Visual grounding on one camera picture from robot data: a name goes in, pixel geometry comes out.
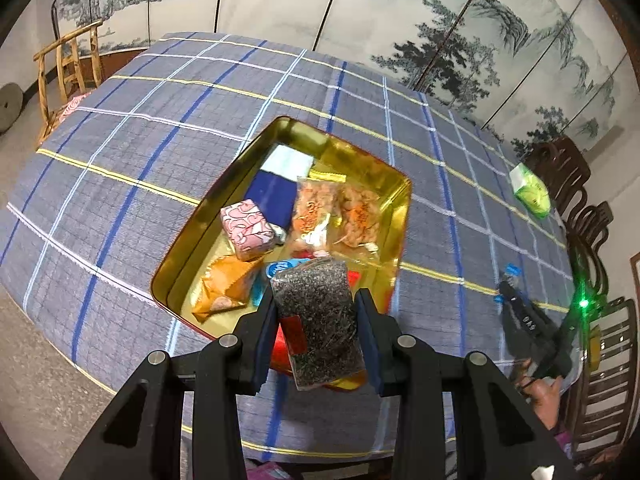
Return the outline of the person's right hand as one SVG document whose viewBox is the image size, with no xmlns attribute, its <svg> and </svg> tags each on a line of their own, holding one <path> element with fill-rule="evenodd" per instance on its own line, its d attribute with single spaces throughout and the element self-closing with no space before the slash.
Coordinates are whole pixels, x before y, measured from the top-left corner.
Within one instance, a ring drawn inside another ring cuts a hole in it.
<svg viewBox="0 0 640 480">
<path fill-rule="evenodd" d="M 548 430 L 552 430 L 559 421 L 562 382 L 561 376 L 548 382 L 547 379 L 523 375 L 515 383 L 529 398 L 529 405 Z"/>
</svg>

